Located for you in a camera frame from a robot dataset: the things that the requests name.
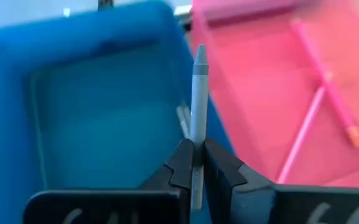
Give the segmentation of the pink plastic bin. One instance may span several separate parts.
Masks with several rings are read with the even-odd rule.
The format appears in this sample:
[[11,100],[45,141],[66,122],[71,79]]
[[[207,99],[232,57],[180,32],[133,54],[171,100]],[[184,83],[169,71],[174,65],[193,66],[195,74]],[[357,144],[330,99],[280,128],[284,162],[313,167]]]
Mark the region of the pink plastic bin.
[[[210,93],[237,156],[277,182],[323,86],[292,21],[305,23],[359,125],[359,10],[353,0],[193,0],[192,41],[206,47]],[[359,187],[352,145],[325,91],[285,184]]]

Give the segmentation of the pink pencil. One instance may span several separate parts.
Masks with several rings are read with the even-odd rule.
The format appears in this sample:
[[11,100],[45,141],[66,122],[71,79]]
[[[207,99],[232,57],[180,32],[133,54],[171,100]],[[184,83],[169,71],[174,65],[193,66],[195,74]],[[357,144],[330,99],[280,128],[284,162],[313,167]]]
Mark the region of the pink pencil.
[[324,94],[325,94],[325,88],[323,86],[320,86],[315,92],[315,95],[312,99],[312,102],[310,103],[307,114],[305,115],[301,127],[297,133],[296,139],[294,140],[291,150],[289,151],[289,154],[286,158],[286,161],[278,175],[277,183],[284,184],[286,182],[286,179],[288,178],[289,173],[292,169],[292,165],[307,136],[309,128],[320,108],[320,104],[323,101]]
[[308,35],[305,29],[305,23],[300,19],[292,21],[292,28],[309,56],[314,68],[320,76],[321,83],[325,88],[332,106],[338,114],[338,118],[343,124],[344,131],[349,138],[352,145],[359,148],[359,125],[355,121],[350,109],[345,104],[343,98],[340,96],[338,89],[332,83],[333,73],[327,68],[323,59],[319,54],[319,50]]

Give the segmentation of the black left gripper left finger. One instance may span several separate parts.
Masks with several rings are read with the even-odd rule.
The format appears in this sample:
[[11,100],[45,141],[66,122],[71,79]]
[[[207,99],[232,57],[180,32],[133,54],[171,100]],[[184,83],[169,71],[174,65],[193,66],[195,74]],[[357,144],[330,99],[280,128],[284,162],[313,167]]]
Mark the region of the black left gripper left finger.
[[189,224],[194,144],[173,155],[135,189],[46,190],[33,195],[23,224]]

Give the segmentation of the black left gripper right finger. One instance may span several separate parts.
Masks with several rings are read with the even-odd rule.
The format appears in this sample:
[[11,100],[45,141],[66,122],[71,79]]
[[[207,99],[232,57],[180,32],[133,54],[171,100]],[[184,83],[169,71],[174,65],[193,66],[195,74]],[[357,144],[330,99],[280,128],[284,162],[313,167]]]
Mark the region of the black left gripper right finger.
[[275,184],[212,139],[203,146],[213,224],[359,224],[359,189]]

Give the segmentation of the blue plastic bin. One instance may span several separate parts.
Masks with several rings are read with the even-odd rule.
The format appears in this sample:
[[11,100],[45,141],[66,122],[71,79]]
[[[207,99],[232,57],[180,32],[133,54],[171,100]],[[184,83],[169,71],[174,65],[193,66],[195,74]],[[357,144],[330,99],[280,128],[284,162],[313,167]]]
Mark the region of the blue plastic bin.
[[144,182],[183,137],[192,67],[159,0],[0,28],[0,224],[43,190]]

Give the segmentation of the gray crayon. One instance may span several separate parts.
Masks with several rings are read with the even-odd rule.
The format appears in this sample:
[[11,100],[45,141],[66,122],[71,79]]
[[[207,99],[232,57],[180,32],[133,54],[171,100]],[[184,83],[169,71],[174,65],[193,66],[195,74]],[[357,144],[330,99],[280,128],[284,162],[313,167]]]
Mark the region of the gray crayon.
[[208,71],[206,48],[199,45],[193,64],[190,139],[194,143],[191,209],[200,210],[203,200],[202,144],[206,139],[208,110]]

